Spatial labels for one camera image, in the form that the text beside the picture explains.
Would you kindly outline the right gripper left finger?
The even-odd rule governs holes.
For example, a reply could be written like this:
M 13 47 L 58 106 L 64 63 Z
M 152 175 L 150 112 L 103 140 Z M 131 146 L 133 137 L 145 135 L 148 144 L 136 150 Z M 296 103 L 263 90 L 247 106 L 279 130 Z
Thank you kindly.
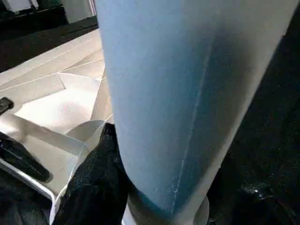
M 55 224 L 120 225 L 129 189 L 115 126 L 106 123 L 99 143 L 69 182 Z

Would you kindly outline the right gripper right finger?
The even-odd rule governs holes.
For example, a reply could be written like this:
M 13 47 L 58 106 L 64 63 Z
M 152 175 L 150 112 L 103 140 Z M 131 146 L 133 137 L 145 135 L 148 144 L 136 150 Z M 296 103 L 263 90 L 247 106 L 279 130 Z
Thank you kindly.
M 245 156 L 229 151 L 208 191 L 209 225 L 298 225 L 300 212 Z

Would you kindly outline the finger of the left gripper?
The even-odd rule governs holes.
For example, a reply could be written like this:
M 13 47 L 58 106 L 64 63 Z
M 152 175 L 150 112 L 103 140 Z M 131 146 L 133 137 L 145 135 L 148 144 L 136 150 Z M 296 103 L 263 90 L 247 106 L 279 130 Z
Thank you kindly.
M 39 181 L 50 178 L 50 172 L 21 143 L 4 133 L 0 133 L 0 158 Z

